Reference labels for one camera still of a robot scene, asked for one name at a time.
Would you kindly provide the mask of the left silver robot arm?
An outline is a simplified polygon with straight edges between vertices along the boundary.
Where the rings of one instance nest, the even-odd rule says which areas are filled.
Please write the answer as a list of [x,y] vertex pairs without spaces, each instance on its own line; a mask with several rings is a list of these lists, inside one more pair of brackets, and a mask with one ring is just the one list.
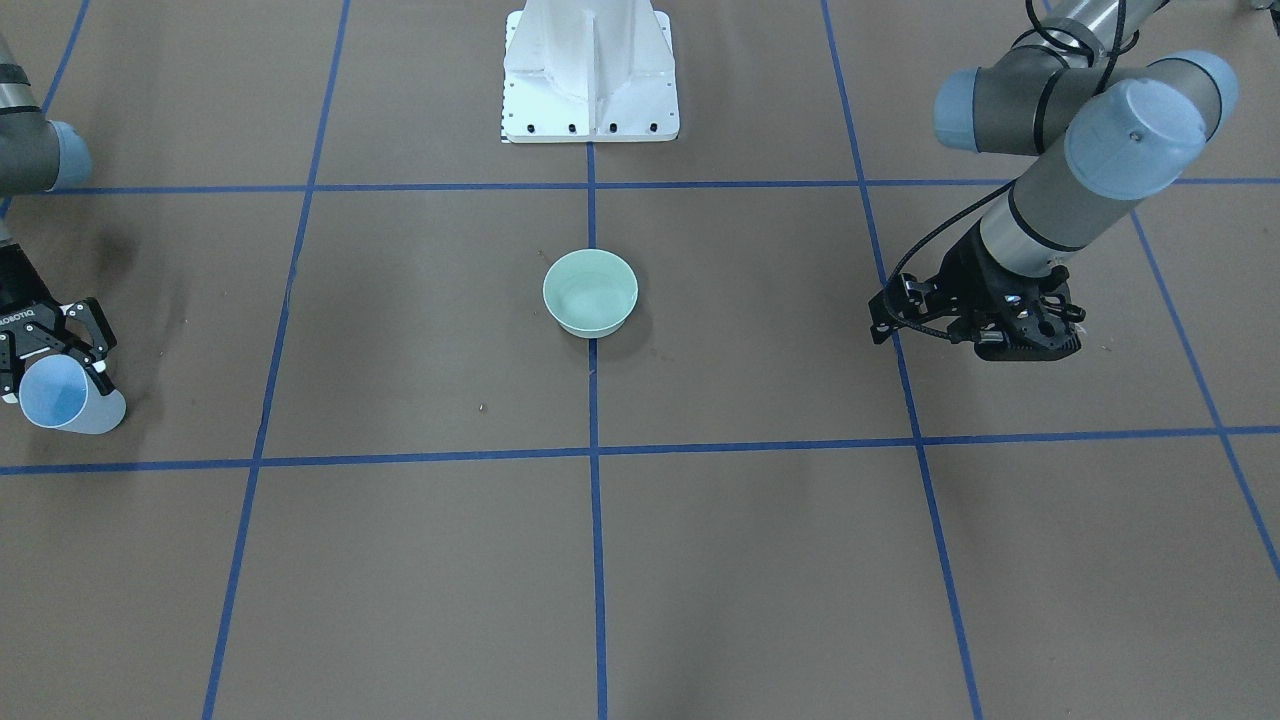
[[992,67],[942,83],[933,127],[943,146],[1032,163],[969,206],[975,223],[932,277],[892,269],[868,304],[877,345],[911,331],[992,363],[1073,355],[1085,311],[1068,261],[1179,179],[1236,109],[1236,73],[1212,53],[1117,67],[1160,1],[1024,8],[1027,32]]

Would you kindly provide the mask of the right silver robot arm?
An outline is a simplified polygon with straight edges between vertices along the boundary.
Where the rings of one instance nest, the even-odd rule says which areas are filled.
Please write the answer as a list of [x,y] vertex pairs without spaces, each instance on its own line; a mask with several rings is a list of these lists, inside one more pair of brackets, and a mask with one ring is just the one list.
[[[92,158],[73,126],[49,120],[29,77],[8,41],[1,42],[1,191],[19,193],[70,188],[86,182]],[[9,229],[1,240],[1,391],[18,400],[26,361],[40,354],[65,355],[84,372],[99,395],[115,391],[106,372],[116,338],[96,299],[61,304]]]

